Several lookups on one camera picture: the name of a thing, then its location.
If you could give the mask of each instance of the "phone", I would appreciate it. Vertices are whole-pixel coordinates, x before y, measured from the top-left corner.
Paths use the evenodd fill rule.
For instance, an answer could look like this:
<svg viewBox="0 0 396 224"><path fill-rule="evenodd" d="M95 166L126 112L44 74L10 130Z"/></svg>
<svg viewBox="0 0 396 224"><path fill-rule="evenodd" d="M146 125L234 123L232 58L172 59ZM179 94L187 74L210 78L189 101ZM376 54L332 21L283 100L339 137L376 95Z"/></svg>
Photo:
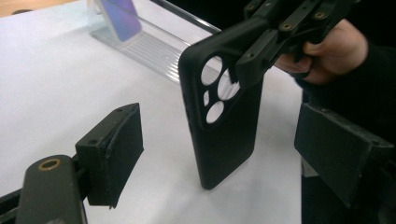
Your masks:
<svg viewBox="0 0 396 224"><path fill-rule="evenodd" d="M142 30L132 0L95 0L95 2L118 42L125 43Z"/></svg>

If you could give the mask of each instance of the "white surface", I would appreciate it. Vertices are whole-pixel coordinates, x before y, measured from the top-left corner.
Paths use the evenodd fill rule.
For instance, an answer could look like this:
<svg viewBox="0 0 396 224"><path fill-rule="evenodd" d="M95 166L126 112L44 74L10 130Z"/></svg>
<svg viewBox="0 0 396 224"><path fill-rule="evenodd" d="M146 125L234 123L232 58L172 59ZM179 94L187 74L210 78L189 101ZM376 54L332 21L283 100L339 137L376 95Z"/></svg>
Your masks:
<svg viewBox="0 0 396 224"><path fill-rule="evenodd" d="M301 165L293 139L300 99L291 78L270 70L253 155L215 189L204 190L179 86L89 36L85 2L5 17L0 195L20 189L33 162L73 156L75 143L113 109L139 103L145 151L116 209L85 202L90 224L298 224Z"/></svg>

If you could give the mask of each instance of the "blue phone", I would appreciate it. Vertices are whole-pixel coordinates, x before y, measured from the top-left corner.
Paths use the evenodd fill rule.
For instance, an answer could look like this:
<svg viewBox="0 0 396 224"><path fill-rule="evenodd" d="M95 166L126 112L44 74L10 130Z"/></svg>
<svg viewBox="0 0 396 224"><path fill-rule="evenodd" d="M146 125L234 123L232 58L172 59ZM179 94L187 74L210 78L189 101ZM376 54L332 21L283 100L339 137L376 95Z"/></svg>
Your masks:
<svg viewBox="0 0 396 224"><path fill-rule="evenodd" d="M111 32L120 42L142 30L132 0L96 0Z"/></svg>

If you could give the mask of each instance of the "table surface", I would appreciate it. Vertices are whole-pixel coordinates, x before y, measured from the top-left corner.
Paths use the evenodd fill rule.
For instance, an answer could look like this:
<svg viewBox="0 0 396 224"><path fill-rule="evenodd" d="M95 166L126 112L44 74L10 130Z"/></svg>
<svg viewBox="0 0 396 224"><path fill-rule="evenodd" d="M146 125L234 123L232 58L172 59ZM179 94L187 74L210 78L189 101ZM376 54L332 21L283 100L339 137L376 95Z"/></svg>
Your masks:
<svg viewBox="0 0 396 224"><path fill-rule="evenodd" d="M144 4L140 12L190 42L208 35ZM139 103L145 151L116 209L84 202L90 224L301 223L293 79L267 72L253 155L202 189L179 85L90 36L86 7L78 0L0 19L0 195L20 189L35 161L75 155L75 143L113 109Z"/></svg>

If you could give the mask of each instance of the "person's sleeve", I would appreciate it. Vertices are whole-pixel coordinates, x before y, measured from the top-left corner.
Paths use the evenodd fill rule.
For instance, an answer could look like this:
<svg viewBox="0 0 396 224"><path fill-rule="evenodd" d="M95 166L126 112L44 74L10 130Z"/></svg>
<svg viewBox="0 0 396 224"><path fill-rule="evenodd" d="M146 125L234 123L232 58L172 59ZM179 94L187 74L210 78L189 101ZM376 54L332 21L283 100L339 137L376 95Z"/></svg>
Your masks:
<svg viewBox="0 0 396 224"><path fill-rule="evenodd" d="M396 49L369 44L361 66L325 87L296 81L313 104L323 105L395 142Z"/></svg>

